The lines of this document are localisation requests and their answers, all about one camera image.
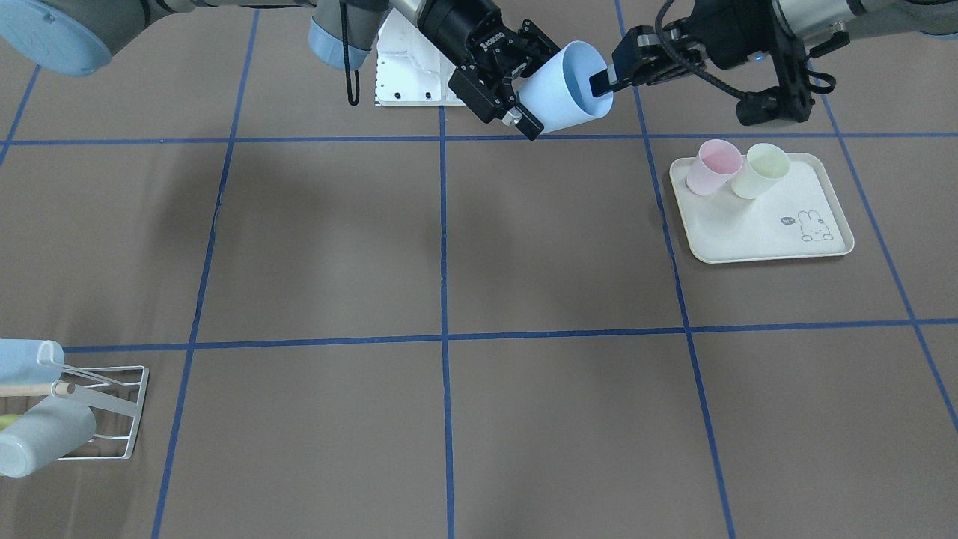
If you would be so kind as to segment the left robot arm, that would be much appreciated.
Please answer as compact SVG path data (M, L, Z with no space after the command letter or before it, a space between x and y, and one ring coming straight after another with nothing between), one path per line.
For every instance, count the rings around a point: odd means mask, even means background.
M665 2L652 25L626 33L610 64L590 76L590 96L698 76L736 100L740 125L803 123L814 97L836 88L833 76L811 70L811 59L884 35L953 40L957 28L954 1L697 1L688 16L667 22L671 7ZM707 62L730 70L759 57L770 59L777 79L762 91L734 88L706 69Z

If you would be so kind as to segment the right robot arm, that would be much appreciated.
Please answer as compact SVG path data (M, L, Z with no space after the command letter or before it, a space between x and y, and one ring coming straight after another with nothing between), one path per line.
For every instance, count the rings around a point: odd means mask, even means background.
M222 1L4 1L2 38L35 64L68 76L86 76L168 15L216 9ZM511 122L530 140L541 119L516 94L560 52L531 20L508 28L492 1L240 1L244 9L312 9L308 44L322 62L347 75L357 103L359 68L379 29L397 11L454 66L448 85L484 123Z

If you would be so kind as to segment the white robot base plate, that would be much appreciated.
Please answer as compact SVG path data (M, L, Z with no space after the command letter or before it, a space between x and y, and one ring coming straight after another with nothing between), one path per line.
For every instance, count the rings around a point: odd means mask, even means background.
M376 42L374 105L459 106L449 88L455 66L398 10L387 16Z

